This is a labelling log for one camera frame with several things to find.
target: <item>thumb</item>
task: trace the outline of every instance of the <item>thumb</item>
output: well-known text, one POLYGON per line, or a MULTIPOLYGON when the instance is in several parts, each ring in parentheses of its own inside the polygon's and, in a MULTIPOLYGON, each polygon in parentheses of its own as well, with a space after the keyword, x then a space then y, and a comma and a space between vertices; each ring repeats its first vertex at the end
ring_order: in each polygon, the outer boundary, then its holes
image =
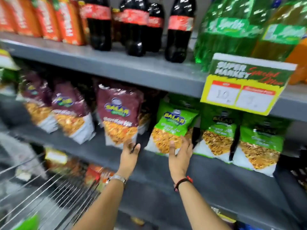
POLYGON ((169 157, 175 156, 175 143, 173 140, 169 142, 169 157))
POLYGON ((138 155, 138 153, 140 152, 140 148, 141 148, 141 145, 138 143, 132 153, 138 155))

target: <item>maroon snack bag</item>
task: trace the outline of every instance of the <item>maroon snack bag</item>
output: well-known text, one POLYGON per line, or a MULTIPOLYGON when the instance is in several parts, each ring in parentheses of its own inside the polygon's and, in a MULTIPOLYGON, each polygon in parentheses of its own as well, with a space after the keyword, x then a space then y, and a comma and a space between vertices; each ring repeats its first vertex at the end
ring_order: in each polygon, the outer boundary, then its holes
POLYGON ((127 139, 136 141, 143 93, 116 83, 97 85, 97 113, 105 130, 106 145, 122 148, 127 139))
POLYGON ((32 122, 48 133, 58 129, 51 108, 52 92, 46 80, 36 71, 25 70, 21 73, 21 83, 17 100, 24 102, 32 122))
POLYGON ((94 124, 89 108, 69 81, 55 81, 52 112, 65 134, 77 143, 93 138, 94 124))

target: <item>silver watch band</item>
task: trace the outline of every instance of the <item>silver watch band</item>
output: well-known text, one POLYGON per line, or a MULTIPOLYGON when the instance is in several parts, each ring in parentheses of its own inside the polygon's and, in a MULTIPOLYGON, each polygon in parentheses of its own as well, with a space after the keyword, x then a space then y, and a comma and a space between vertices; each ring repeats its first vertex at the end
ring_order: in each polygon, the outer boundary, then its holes
POLYGON ((122 177, 122 176, 119 176, 119 175, 114 174, 112 177, 109 177, 109 178, 108 178, 108 180, 106 181, 106 184, 108 184, 109 181, 110 181, 111 179, 118 179, 118 180, 122 181, 122 182, 124 183, 124 185, 125 185, 126 182, 127 182, 127 180, 126 180, 125 177, 122 177))

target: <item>red bottle label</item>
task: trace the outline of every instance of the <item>red bottle label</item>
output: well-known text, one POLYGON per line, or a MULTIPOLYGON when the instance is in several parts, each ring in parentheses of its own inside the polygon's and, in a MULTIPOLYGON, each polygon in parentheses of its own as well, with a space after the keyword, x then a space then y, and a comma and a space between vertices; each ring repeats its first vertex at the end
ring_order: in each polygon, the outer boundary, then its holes
POLYGON ((93 18, 99 20, 111 20, 111 10, 109 7, 86 4, 82 8, 82 15, 85 18, 93 18))
POLYGON ((158 18, 158 17, 149 17, 148 20, 148 27, 161 27, 163 28, 164 25, 164 19, 163 18, 158 18))
POLYGON ((169 30, 192 31, 194 18, 174 15, 169 18, 169 30))
POLYGON ((132 23, 137 25, 147 25, 149 13, 136 9, 125 9, 122 14, 122 21, 124 23, 132 23))

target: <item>bracelet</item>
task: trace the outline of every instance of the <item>bracelet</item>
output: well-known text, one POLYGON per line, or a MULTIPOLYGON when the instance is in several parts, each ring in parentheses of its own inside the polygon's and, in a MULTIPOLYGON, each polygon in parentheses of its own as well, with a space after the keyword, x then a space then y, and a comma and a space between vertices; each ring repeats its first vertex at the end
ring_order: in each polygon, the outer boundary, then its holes
POLYGON ((181 183, 183 183, 183 182, 190 182, 190 183, 193 184, 193 179, 190 178, 189 176, 187 176, 186 178, 181 179, 179 182, 177 182, 177 185, 176 185, 175 188, 174 188, 174 191, 175 191, 175 192, 178 192, 178 191, 179 191, 179 185, 180 185, 181 183))

